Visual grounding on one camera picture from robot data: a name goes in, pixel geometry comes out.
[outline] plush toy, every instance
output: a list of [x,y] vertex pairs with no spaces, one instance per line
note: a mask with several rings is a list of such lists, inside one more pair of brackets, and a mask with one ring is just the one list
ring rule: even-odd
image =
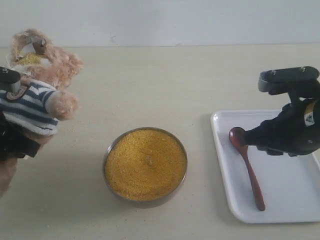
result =
[[[79,104],[66,91],[83,68],[82,60],[53,42],[42,32],[28,29],[13,36],[7,68],[21,75],[17,93],[0,90],[0,109],[7,121],[22,127],[29,139],[42,148],[57,133],[59,121],[72,119]],[[17,158],[0,162],[0,197],[16,171]]]

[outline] brown spoon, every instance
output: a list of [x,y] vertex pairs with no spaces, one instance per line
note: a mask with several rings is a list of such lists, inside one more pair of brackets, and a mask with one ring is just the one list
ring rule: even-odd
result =
[[240,153],[245,162],[251,182],[255,205],[260,211],[264,211],[266,210],[264,197],[262,196],[257,177],[248,159],[248,145],[245,145],[244,141],[245,132],[246,131],[241,127],[234,127],[229,132],[229,139],[231,144]]

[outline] white tray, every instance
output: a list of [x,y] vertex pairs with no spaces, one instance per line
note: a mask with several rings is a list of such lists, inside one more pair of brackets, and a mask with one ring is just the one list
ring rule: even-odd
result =
[[229,130],[257,127],[277,110],[219,111],[211,116],[215,146],[231,212],[250,224],[320,221],[320,165],[314,154],[269,156],[255,146],[248,157],[260,184],[266,209],[256,208],[244,161],[229,142]]

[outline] beige table surface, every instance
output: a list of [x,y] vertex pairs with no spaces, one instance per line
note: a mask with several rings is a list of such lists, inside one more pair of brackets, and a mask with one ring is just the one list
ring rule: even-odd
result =
[[[69,88],[81,109],[35,159],[19,161],[0,199],[1,240],[320,239],[318,223],[248,225],[233,217],[210,125],[218,110],[281,108],[288,96],[259,92],[259,73],[319,68],[320,44],[72,51],[85,62]],[[175,134],[189,165],[170,202],[135,209],[107,189],[102,159],[117,136],[145,126]]]

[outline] blue and white striped shirt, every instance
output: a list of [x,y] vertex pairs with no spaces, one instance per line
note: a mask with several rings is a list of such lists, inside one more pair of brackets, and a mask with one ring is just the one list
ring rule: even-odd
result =
[[32,79],[18,93],[0,90],[0,109],[5,118],[33,133],[50,136],[57,133],[58,120],[52,118],[50,102],[57,90],[42,81]]

